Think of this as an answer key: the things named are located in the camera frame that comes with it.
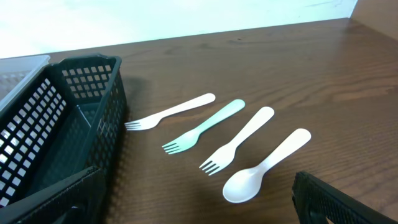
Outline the mint green plastic fork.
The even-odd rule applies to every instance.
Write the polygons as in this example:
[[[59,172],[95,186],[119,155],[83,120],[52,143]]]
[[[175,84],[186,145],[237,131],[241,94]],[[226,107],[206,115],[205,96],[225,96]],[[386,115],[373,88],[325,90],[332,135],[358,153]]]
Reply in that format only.
[[[222,109],[217,111],[207,120],[199,124],[197,127],[187,131],[186,133],[179,136],[177,139],[165,144],[162,146],[163,150],[167,154],[176,154],[183,151],[186,151],[193,147],[200,135],[204,133],[206,130],[210,129],[214,125],[222,122],[223,120],[229,118],[230,116],[236,114],[241,111],[246,106],[246,103],[241,99],[235,99]]]

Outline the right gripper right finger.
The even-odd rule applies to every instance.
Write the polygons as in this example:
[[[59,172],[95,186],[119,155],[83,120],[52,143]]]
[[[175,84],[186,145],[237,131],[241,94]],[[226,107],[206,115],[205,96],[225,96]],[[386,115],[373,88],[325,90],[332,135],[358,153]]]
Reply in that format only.
[[[301,224],[397,224],[305,171],[295,175],[292,201]]]

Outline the white plastic fork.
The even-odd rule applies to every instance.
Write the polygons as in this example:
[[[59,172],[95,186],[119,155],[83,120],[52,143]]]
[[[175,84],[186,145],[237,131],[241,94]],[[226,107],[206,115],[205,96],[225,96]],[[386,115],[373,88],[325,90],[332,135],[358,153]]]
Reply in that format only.
[[[156,127],[160,120],[171,116],[173,114],[181,113],[183,111],[191,110],[203,105],[207,105],[213,101],[215,101],[216,96],[212,93],[206,93],[204,95],[198,96],[194,99],[188,100],[179,105],[173,106],[169,109],[163,110],[161,112],[152,114],[145,118],[141,118],[135,121],[130,121],[124,123],[126,129],[128,131],[142,131]]]
[[[230,142],[217,149],[199,168],[206,174],[213,175],[230,165],[238,146],[266,124],[274,114],[275,111],[271,107],[262,107]]]

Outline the short white plastic spoon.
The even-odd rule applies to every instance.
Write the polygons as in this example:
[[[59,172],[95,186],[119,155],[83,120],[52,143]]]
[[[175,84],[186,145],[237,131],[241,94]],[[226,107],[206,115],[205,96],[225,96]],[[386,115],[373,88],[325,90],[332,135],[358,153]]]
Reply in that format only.
[[[233,174],[223,187],[223,197],[231,203],[243,203],[255,197],[261,189],[264,174],[308,143],[311,138],[310,131],[296,129],[257,166]]]

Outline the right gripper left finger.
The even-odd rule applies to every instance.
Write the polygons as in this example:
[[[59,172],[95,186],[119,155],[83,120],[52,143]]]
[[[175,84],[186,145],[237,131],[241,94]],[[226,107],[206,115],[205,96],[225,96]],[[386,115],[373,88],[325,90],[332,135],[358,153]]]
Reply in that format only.
[[[1,223],[96,223],[106,193],[102,169],[89,167],[1,209]]]

